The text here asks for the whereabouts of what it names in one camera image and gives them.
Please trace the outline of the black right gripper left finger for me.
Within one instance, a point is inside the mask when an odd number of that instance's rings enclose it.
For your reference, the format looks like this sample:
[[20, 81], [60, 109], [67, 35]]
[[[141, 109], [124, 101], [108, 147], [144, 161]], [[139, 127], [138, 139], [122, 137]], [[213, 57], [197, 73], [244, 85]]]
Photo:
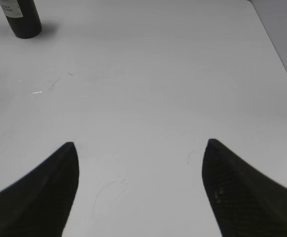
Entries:
[[0, 191], [0, 237], [60, 237], [79, 183], [78, 155], [66, 142]]

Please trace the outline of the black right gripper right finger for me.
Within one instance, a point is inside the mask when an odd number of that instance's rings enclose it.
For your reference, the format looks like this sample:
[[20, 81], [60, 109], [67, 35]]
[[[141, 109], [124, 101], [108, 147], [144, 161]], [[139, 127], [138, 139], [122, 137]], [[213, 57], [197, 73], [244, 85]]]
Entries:
[[203, 185], [224, 237], [287, 237], [287, 188], [217, 139], [209, 139]]

